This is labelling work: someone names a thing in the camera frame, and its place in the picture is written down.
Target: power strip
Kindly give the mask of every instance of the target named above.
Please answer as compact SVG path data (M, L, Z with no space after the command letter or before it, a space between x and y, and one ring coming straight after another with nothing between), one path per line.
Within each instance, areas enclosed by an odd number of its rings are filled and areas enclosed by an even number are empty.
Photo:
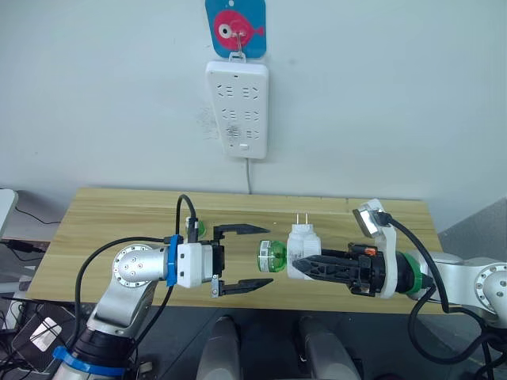
M233 157L268 153L268 79L265 65L211 61L206 78L223 151Z

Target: white wall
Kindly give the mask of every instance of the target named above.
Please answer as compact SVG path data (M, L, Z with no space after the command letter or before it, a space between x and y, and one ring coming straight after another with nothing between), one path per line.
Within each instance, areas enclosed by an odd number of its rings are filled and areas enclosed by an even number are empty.
M266 3L254 192L424 199L438 230L505 194L504 0ZM216 58L204 0L0 0L0 187L46 219L80 186L244 192L205 91Z

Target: white cable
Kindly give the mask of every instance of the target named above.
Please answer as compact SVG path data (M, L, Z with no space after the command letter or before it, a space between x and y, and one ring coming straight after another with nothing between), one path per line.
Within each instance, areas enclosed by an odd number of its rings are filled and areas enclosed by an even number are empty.
M248 193L252 193L252 186L250 185L250 160L245 158L246 161L246 185L248 186Z

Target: blue tape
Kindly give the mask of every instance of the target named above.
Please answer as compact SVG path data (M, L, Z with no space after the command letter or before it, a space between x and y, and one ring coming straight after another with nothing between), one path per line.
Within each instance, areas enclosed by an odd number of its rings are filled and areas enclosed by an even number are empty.
M69 354L64 346L58 346L53 351L53 358L64 361L66 365L74 368L75 370L86 372L87 374L98 374L100 376L121 376L124 374L124 368L118 367L103 367L94 366L76 359L74 356Z
M180 235L171 236L171 240L169 243L169 256L167 257L167 286L172 287L176 285L177 277L176 277L176 259L177 259L177 243L180 238Z

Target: fish cartoon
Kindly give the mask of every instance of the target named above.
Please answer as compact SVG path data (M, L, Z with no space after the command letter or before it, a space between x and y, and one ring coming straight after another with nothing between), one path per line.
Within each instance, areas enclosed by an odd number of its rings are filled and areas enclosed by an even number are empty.
M255 29L248 20L235 10L223 10L219 12L213 22L215 36L220 45L228 50L238 50L238 37L242 47L246 46L254 34L264 35L264 28Z

